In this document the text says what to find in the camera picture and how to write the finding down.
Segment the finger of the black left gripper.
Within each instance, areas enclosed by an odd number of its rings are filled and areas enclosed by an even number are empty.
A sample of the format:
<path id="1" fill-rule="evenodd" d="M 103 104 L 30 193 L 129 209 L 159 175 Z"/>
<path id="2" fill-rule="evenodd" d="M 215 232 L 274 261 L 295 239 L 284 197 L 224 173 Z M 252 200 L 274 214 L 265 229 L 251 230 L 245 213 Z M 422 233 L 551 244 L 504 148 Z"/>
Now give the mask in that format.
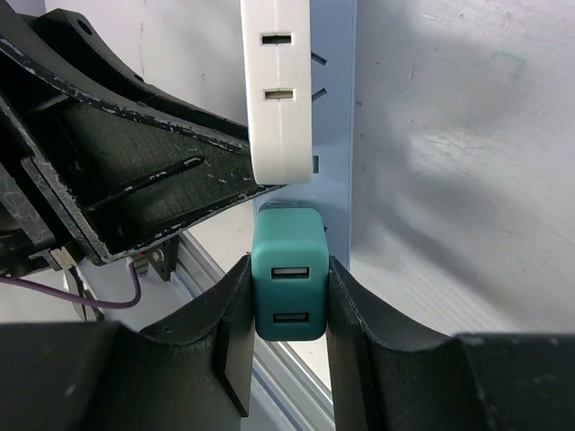
<path id="1" fill-rule="evenodd" d="M 103 265 L 267 192 L 247 130 L 147 84 L 88 20 L 1 12 L 1 261 Z"/>

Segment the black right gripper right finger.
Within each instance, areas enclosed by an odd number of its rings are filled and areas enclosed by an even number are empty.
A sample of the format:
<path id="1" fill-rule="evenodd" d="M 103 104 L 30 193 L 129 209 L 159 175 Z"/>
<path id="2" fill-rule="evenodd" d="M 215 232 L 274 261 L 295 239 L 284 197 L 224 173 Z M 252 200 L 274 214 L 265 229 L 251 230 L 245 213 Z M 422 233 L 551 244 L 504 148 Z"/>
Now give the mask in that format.
<path id="1" fill-rule="evenodd" d="M 571 430 L 574 337 L 448 336 L 330 262 L 327 347 L 339 430 Z"/>

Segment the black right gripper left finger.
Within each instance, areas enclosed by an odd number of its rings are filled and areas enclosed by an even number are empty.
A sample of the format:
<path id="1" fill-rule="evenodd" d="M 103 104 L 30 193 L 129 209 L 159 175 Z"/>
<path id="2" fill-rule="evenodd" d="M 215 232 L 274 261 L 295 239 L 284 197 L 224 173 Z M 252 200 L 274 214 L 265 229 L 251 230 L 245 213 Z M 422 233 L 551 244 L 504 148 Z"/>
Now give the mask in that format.
<path id="1" fill-rule="evenodd" d="M 1 328 L 4 430 L 237 430 L 249 414 L 250 260 L 141 331 L 111 321 Z"/>

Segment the teal plug adapter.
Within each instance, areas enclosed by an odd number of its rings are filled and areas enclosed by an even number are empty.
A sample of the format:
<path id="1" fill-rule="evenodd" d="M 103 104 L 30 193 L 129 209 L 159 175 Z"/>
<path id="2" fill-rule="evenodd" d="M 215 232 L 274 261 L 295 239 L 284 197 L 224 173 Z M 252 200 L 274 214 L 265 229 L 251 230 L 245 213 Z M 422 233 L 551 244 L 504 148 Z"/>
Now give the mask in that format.
<path id="1" fill-rule="evenodd" d="M 319 211 L 301 202 L 263 205 L 251 253 L 255 327 L 267 341 L 310 341 L 326 331 L 329 251 Z"/>

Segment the white adapter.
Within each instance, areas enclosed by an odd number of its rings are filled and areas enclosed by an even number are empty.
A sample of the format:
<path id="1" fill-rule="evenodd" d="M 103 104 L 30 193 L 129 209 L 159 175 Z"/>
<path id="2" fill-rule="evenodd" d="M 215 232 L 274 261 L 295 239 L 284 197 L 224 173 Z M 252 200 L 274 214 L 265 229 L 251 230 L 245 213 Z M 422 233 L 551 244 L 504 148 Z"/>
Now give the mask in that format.
<path id="1" fill-rule="evenodd" d="M 310 2 L 241 2 L 249 143 L 261 185 L 313 172 Z"/>

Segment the light blue power strip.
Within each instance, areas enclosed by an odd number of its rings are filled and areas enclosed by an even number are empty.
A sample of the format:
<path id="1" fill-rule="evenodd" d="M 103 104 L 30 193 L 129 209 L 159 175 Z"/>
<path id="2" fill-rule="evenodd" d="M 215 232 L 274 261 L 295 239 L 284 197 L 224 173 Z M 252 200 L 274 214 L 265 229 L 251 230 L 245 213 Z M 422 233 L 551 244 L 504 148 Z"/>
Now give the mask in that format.
<path id="1" fill-rule="evenodd" d="M 308 183 L 257 197 L 253 211 L 268 202 L 312 204 L 322 215 L 330 254 L 348 267 L 357 3 L 312 1 L 310 6 L 314 173 Z"/>

